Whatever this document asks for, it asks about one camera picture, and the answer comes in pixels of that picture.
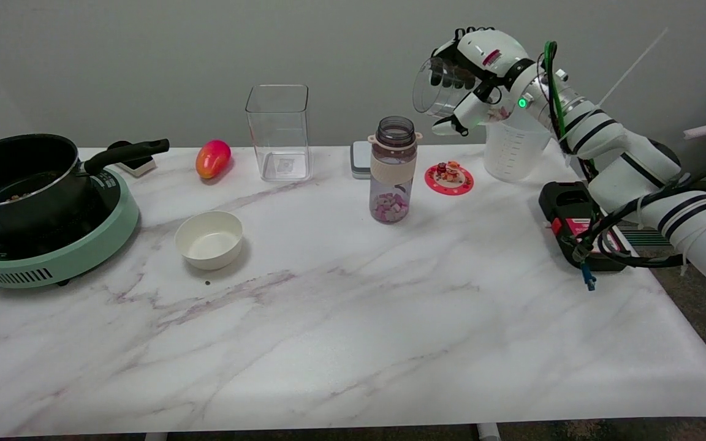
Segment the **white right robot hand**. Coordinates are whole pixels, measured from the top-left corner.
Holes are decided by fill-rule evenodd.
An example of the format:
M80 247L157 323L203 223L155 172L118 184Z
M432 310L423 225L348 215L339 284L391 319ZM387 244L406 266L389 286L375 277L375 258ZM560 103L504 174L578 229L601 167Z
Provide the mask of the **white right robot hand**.
M450 115L438 118L432 132L438 136L468 136L476 126L487 123L494 91L512 92L518 78L537 63L510 34L491 27L458 28L454 38L431 52L441 67L462 76L450 81L467 90Z

